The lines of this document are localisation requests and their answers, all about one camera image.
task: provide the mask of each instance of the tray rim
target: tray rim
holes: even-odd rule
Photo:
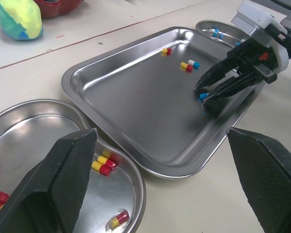
[[[53,99],[35,99],[35,100],[28,100],[28,101],[24,101],[18,104],[15,104],[3,111],[0,112],[0,117],[20,106],[26,105],[26,104],[32,104],[32,103],[37,103],[37,102],[53,102],[56,104],[61,104],[64,105],[70,109],[72,109],[80,118],[82,125],[85,129],[91,128],[90,124],[88,123],[87,119],[85,118],[85,116],[83,115],[83,113],[76,108],[75,106],[65,103],[63,101],[60,100],[53,100]],[[109,145],[106,141],[104,141],[101,137],[99,137],[98,133],[97,133],[97,142],[98,144],[102,145],[103,147],[111,150],[111,151],[115,151],[116,153],[120,154],[122,157],[124,157],[129,164],[132,166],[134,172],[136,173],[136,176],[138,178],[138,181],[140,183],[140,200],[141,200],[141,206],[138,209],[138,211],[136,212],[136,219],[133,221],[133,223],[131,224],[131,227],[129,229],[125,229],[124,233],[134,233],[137,231],[137,229],[139,228],[139,225],[143,219],[144,213],[145,213],[145,209],[146,209],[146,185],[145,185],[145,181],[143,179],[143,177],[141,176],[140,170],[138,169],[137,165],[132,161],[132,159],[124,154],[122,151],[114,148],[113,146]]]
[[[164,29],[164,30],[162,30],[162,31],[159,31],[159,32],[157,32],[157,33],[154,33],[154,34],[151,34],[151,35],[149,35],[149,36],[146,36],[146,37],[143,37],[143,38],[141,38],[141,39],[138,39],[138,40],[136,40],[136,41],[133,41],[133,42],[130,42],[130,43],[128,43],[128,44],[126,44],[126,45],[123,45],[123,46],[121,46],[121,47],[118,47],[118,48],[116,48],[116,49],[114,49],[114,50],[111,50],[111,51],[109,51],[109,52],[106,52],[106,53],[103,53],[103,54],[101,54],[101,55],[99,55],[99,56],[96,56],[96,57],[93,57],[93,58],[90,58],[90,59],[88,59],[88,60],[85,60],[85,61],[83,61],[83,62],[81,62],[81,63],[78,63],[78,64],[76,64],[76,65],[74,65],[74,66],[72,66],[71,68],[69,68],[64,74],[63,74],[63,76],[62,76],[62,79],[61,79],[61,86],[62,86],[62,90],[63,90],[63,92],[64,92],[64,94],[65,94],[65,96],[66,97],[68,97],[77,107],[79,107],[80,109],[81,109],[81,111],[82,112],[84,112],[84,114],[86,115],[86,116],[88,116],[91,120],[92,120],[92,118],[96,118],[96,119],[99,119],[99,122],[98,122],[98,120],[96,121],[94,121],[94,120],[92,120],[106,135],[108,135],[108,137],[110,137],[110,139],[111,140],[113,140],[125,153],[127,153],[127,155],[129,155],[129,157],[135,162],[135,163],[137,163],[140,167],[142,167],[144,170],[146,170],[147,172],[149,172],[150,174],[152,174],[152,175],[155,175],[155,176],[157,176],[157,177],[160,177],[160,178],[165,178],[165,179],[181,179],[181,178],[186,178],[186,177],[189,177],[189,176],[192,176],[192,175],[194,175],[194,174],[196,174],[197,172],[199,172],[204,166],[205,166],[205,164],[209,161],[209,159],[213,156],[213,154],[216,152],[216,150],[219,148],[219,146],[222,144],[222,142],[225,140],[225,138],[226,138],[226,134],[225,134],[225,131],[224,131],[224,133],[222,133],[222,130],[220,130],[220,131],[218,131],[217,132],[217,134],[214,136],[214,137],[216,137],[216,136],[218,136],[218,135],[220,135],[221,137],[220,138],[222,138],[222,139],[220,139],[220,141],[219,141],[219,143],[218,143],[218,145],[215,147],[215,149],[213,149],[213,151],[210,153],[210,155],[209,155],[209,157],[207,158],[207,160],[205,160],[205,162],[203,163],[203,165],[198,169],[198,170],[196,170],[196,171],[194,171],[194,172],[191,172],[191,173],[188,173],[188,174],[184,174],[184,175],[170,175],[170,174],[162,174],[162,173],[159,173],[159,172],[156,172],[156,171],[153,171],[153,170],[151,170],[151,169],[149,169],[149,168],[147,168],[146,166],[144,166],[142,163],[140,163],[134,156],[132,156],[132,155],[130,155],[130,153],[127,151],[127,150],[125,150],[122,146],[121,146],[121,144],[120,143],[118,143],[117,141],[118,140],[115,140],[114,138],[114,136],[110,136],[109,134],[108,134],[108,132],[107,131],[109,131],[109,129],[108,130],[106,130],[106,128],[107,127],[109,127],[109,126],[106,126],[106,123],[105,122],[102,122],[101,121],[101,119],[103,120],[103,117],[102,116],[100,116],[100,114],[99,113],[97,113],[94,109],[92,109],[91,108],[91,106],[90,105],[88,105],[72,88],[71,88],[71,85],[70,85],[70,79],[71,79],[71,77],[72,77],[72,75],[76,72],[76,71],[78,71],[79,69],[82,69],[82,68],[85,68],[85,67],[87,67],[87,66],[89,66],[89,65],[91,65],[91,64],[94,64],[94,63],[96,63],[96,62],[98,62],[98,61],[101,61],[101,60],[105,60],[105,59],[107,59],[108,57],[111,57],[111,56],[113,56],[113,55],[115,55],[115,54],[117,54],[117,53],[120,53],[120,52],[122,52],[122,51],[124,51],[124,50],[127,50],[127,49],[129,49],[129,48],[132,48],[132,47],[134,47],[134,46],[136,46],[136,45],[139,45],[139,44],[142,44],[143,42],[146,42],[146,41],[148,41],[148,40],[150,40],[150,39],[153,39],[153,38],[155,38],[155,37],[158,37],[158,36],[160,36],[160,35],[162,35],[162,34],[165,34],[165,33],[167,33],[167,32],[170,32],[170,31],[173,31],[173,30],[181,30],[181,29],[184,29],[184,30],[188,30],[188,31],[191,31],[191,32],[193,32],[193,33],[197,33],[197,34],[199,34],[200,36],[202,36],[202,37],[204,37],[204,38],[206,38],[206,39],[208,39],[209,41],[211,41],[212,43],[215,43],[215,44],[218,44],[220,47],[222,47],[222,49],[223,50],[226,50],[226,51],[229,51],[229,50],[231,50],[231,48],[230,47],[227,47],[226,45],[224,45],[224,44],[222,44],[222,43],[220,43],[219,41],[215,41],[215,40],[212,40],[212,39],[210,39],[207,35],[205,35],[204,33],[201,33],[201,32],[199,32],[199,31],[197,31],[197,30],[194,30],[194,29],[191,29],[191,28],[186,28],[186,27],[178,27],[178,26],[175,26],[175,27],[170,27],[170,28],[167,28],[167,29]],[[251,103],[253,102],[253,100],[257,97],[257,95],[262,91],[262,89],[264,88],[264,85],[257,85],[257,86],[255,86],[254,88],[248,88],[248,89],[250,89],[250,91],[248,91],[248,96],[244,99],[244,101],[243,102],[249,102],[249,104],[243,109],[243,107],[242,107],[242,103],[237,107],[237,111],[235,111],[235,112],[239,112],[239,108],[241,108],[242,107],[242,111],[241,111],[241,114],[236,114],[236,116],[231,116],[230,118],[229,118],[229,120],[227,120],[226,122],[225,122],[225,124],[223,125],[223,126],[225,126],[225,125],[227,125],[230,121],[231,121],[231,118],[233,118],[233,123],[232,124],[229,124],[231,127],[233,127],[233,126],[235,126],[235,124],[239,121],[239,119],[243,116],[243,114],[246,112],[246,110],[249,108],[249,106],[251,105]]]

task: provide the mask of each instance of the black textured pad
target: black textured pad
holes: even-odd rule
[[[227,131],[248,202],[266,233],[291,233],[291,154],[277,140],[236,128]]]
[[[69,157],[50,188],[50,195],[64,232],[70,233],[78,220],[86,193],[96,135],[75,142]]]
[[[72,233],[87,189],[96,139],[95,129],[60,138],[0,211],[0,233]]]

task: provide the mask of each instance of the red bowl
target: red bowl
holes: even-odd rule
[[[40,8],[42,18],[51,18],[68,14],[78,7],[83,0],[57,0],[56,2],[46,2],[34,0]]]

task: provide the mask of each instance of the rectangular metal tray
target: rectangular metal tray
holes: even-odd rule
[[[166,47],[170,56],[161,54]],[[264,87],[215,105],[198,101],[195,84],[229,50],[202,33],[173,27],[73,66],[62,88],[141,167],[159,177],[187,177],[206,164]],[[192,73],[179,67],[189,59],[200,63]]]
[[[11,194],[61,137],[89,128],[82,113],[57,100],[32,100],[0,113],[0,191]],[[136,232],[146,207],[146,189],[134,162],[98,137],[94,160],[112,152],[118,168],[108,177],[91,169],[74,233],[106,232],[119,209],[129,212],[128,224],[114,233]]]

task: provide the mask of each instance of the plush toy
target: plush toy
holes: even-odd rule
[[[40,9],[33,0],[0,0],[0,25],[14,40],[34,40],[43,34]]]

